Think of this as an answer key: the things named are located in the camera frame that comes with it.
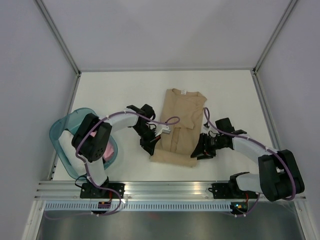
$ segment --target pink cloth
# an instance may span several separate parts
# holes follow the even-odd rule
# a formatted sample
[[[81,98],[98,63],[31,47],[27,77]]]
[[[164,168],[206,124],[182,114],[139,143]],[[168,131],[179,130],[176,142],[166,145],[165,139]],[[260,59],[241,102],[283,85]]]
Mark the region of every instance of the pink cloth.
[[[97,132],[92,132],[90,135],[92,136],[92,137],[94,137],[95,135],[96,135],[96,133]],[[103,159],[107,162],[107,161],[109,161],[111,158],[112,158],[112,156],[114,155],[114,152],[115,152],[115,150],[114,150],[114,146],[112,146],[112,144],[108,141],[108,144],[106,145],[106,149],[105,149],[105,152],[104,152],[104,154],[103,154]]]

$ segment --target white table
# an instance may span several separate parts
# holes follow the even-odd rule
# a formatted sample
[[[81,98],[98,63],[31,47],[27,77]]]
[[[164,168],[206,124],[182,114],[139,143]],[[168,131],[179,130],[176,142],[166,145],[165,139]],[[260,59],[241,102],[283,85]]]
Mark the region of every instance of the white table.
[[[249,70],[84,72],[72,111],[87,107],[102,116],[128,105],[140,108],[148,104],[159,119],[165,92],[172,88],[201,92],[207,98],[205,106],[212,122],[229,117],[236,130],[272,145]],[[199,160],[196,167],[189,168],[151,162],[133,129],[117,131],[113,137],[118,156],[106,170],[111,181],[216,181],[240,172],[258,172],[255,163],[231,149],[218,150],[215,158]],[[53,180],[73,181],[60,160]]]

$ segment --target brown garment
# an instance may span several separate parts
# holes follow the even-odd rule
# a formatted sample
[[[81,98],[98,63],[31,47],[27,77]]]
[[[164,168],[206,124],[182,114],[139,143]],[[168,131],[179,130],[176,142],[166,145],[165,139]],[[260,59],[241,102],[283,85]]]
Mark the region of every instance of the brown garment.
[[[206,100],[200,92],[182,94],[175,88],[166,91],[160,119],[165,122],[170,117],[178,116],[180,122],[169,126],[170,134],[161,135],[150,158],[152,161],[188,167],[197,164],[197,159],[190,158],[190,155],[199,141]]]

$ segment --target gray floor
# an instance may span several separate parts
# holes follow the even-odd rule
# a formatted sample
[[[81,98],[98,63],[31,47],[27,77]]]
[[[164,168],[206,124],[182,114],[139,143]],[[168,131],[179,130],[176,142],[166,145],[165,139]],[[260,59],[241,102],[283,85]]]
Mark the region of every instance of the gray floor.
[[[218,212],[128,212],[43,218],[38,240],[303,240],[293,203],[259,203],[247,217]],[[50,217],[71,211],[48,211]]]

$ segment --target white wall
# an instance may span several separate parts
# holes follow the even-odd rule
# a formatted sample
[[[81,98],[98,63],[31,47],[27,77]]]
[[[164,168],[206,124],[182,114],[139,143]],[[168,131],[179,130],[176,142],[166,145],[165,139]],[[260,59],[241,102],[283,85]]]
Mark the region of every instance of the white wall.
[[[32,0],[0,6],[0,238],[21,239],[75,74]]]
[[[253,68],[289,0],[43,0],[82,71]]]
[[[259,72],[283,147],[292,150],[320,229],[320,1],[301,0]]]

